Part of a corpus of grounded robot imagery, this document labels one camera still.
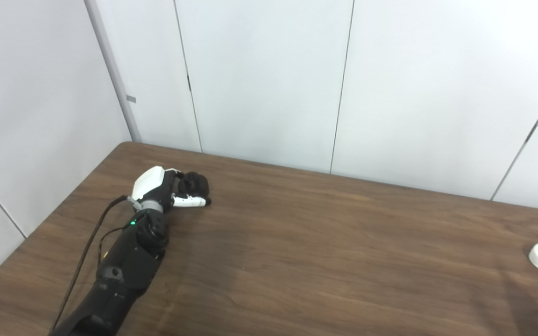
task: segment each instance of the prosthetic hand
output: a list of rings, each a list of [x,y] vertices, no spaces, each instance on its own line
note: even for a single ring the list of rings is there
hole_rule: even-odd
[[[177,193],[173,190],[176,179],[180,180],[177,184]],[[132,304],[147,291],[165,255],[169,242],[169,229],[164,213],[174,206],[183,208],[208,206],[211,204],[208,195],[207,179],[195,172],[183,174],[173,168],[165,170],[155,166],[142,174],[134,183],[131,196],[118,198],[117,202],[107,208],[109,210],[114,204],[127,199],[132,203],[135,215],[124,226],[110,231],[122,230],[122,234],[103,259],[99,256],[99,266],[92,289],[78,308],[62,323],[57,326],[57,320],[54,322],[50,336],[117,334]],[[88,247],[83,253],[81,262],[87,250]],[[72,283],[77,277],[81,262]]]

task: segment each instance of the black robotic finger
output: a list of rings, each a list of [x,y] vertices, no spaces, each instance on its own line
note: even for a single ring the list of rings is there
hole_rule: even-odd
[[[188,172],[177,184],[177,190],[190,196],[209,196],[209,181],[204,175],[197,172]]]

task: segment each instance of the brown tabletop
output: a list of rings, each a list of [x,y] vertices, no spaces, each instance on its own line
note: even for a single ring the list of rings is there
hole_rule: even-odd
[[[166,258],[119,335],[538,336],[537,209],[137,143],[0,267],[0,335],[47,334],[102,210],[155,165],[206,175],[213,204],[171,211]],[[118,205],[100,234],[132,213]],[[95,269],[96,247],[66,313]]]

